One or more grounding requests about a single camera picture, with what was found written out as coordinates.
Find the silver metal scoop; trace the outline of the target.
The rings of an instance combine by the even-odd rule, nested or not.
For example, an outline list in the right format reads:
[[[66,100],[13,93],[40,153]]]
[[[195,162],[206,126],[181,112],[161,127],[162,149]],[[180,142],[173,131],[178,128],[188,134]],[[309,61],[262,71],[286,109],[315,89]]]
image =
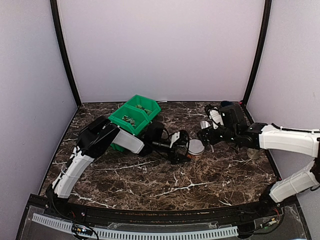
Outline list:
[[[210,126],[211,126],[211,124],[210,124],[208,121],[202,120],[202,121],[200,122],[200,127],[201,127],[202,130],[206,130],[206,131],[207,131]],[[214,153],[215,150],[214,150],[213,145],[212,145],[212,144],[209,144],[209,146],[210,146],[211,152]]]

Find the white round lid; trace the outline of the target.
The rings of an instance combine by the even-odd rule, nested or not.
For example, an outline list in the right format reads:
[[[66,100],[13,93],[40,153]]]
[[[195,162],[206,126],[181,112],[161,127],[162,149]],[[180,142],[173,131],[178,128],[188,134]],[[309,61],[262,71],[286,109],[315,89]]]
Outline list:
[[[191,139],[189,141],[188,153],[191,155],[201,155],[205,151],[205,147],[199,139]]]

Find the green three-compartment candy bin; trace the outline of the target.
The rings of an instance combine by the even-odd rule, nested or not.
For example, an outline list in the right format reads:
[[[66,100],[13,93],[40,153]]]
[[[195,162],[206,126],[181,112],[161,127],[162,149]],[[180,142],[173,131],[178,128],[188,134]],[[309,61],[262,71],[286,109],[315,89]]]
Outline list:
[[[138,136],[160,112],[161,107],[155,100],[136,94],[108,119],[127,132]]]

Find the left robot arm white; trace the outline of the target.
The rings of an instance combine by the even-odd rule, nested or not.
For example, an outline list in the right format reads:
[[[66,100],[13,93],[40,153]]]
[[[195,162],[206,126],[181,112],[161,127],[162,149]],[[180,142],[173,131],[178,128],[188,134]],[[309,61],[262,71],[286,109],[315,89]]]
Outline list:
[[[178,150],[179,147],[190,147],[188,133],[179,130],[172,134],[168,133],[167,137],[163,138],[165,131],[163,123],[153,121],[138,137],[112,123],[104,115],[92,121],[81,130],[69,160],[46,190],[47,197],[55,199],[51,203],[51,210],[60,218],[69,216],[71,208],[63,200],[70,197],[73,187],[85,169],[100,158],[111,144],[123,147],[141,157],[152,152],[166,153],[167,160],[173,165],[189,162],[191,159],[188,153],[181,153]]]

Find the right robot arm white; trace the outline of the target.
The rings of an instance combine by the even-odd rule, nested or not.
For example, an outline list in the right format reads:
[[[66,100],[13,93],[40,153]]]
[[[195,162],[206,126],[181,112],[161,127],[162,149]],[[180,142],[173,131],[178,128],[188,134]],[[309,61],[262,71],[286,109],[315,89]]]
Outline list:
[[[250,126],[208,126],[197,133],[204,146],[219,142],[238,147],[266,150],[275,157],[283,174],[281,180],[269,185],[255,205],[255,213],[266,217],[275,204],[320,185],[320,131],[297,129],[267,123]]]

